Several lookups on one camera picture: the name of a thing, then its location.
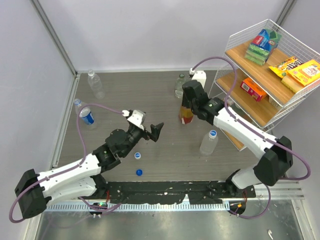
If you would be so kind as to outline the dark blue bottle cap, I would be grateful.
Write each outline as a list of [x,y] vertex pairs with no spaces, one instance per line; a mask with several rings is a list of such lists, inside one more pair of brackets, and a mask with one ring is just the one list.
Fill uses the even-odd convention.
[[143,170],[142,169],[137,169],[136,170],[136,175],[137,176],[142,176],[143,175]]

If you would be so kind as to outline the blue label water bottle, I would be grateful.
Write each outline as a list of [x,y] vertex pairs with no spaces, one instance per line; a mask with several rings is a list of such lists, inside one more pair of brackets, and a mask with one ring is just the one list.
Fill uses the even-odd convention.
[[75,107],[75,113],[77,116],[85,123],[85,125],[90,128],[94,129],[97,126],[95,118],[92,114],[92,111],[89,106],[86,106],[86,103],[81,101],[80,99],[76,98],[73,101]]

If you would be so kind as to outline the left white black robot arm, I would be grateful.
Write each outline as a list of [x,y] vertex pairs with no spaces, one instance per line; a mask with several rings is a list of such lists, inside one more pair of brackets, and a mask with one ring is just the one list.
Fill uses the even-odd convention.
[[29,169],[23,173],[14,192],[22,219],[30,219],[49,205],[68,198],[90,197],[102,199],[107,193],[102,173],[121,163],[140,139],[156,142],[164,124],[151,125],[150,131],[130,123],[128,130],[115,129],[105,143],[84,158],[62,167],[36,173]]

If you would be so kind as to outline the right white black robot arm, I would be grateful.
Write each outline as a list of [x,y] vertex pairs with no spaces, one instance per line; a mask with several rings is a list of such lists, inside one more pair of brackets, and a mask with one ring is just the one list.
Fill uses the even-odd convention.
[[190,80],[182,85],[183,99],[200,120],[231,134],[257,157],[256,165],[235,171],[226,184],[226,193],[233,198],[248,186],[274,186],[293,165],[292,142],[285,136],[277,138],[260,130],[239,116],[224,101],[209,98],[202,84]]

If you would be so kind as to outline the amber tea bottle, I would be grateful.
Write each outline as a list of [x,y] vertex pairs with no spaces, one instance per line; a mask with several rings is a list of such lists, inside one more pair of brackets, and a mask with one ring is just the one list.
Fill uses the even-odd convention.
[[185,96],[185,94],[182,95],[182,102],[181,102],[181,106],[179,109],[178,117],[179,117],[180,122],[183,125],[187,125],[187,124],[191,123],[193,120],[193,117],[194,117],[194,114],[193,114],[191,107],[190,107],[190,103],[189,103],[187,97]]

